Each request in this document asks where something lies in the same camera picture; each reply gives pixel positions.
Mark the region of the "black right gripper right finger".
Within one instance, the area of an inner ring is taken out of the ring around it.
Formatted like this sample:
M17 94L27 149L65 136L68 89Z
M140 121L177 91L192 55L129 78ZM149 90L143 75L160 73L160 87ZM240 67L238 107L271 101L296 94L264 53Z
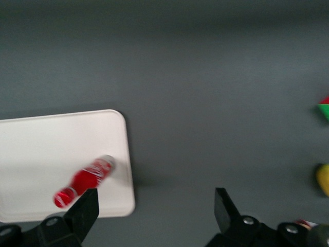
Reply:
M220 232L206 246L268 246L261 236L262 224L241 215L224 188L215 189L214 215Z

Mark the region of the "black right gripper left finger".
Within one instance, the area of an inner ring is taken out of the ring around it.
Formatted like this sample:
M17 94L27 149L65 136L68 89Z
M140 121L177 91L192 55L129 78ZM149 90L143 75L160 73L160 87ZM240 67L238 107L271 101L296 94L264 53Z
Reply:
M98 215L98 191L88 189L63 216L47 218L38 226L40 246L81 246Z

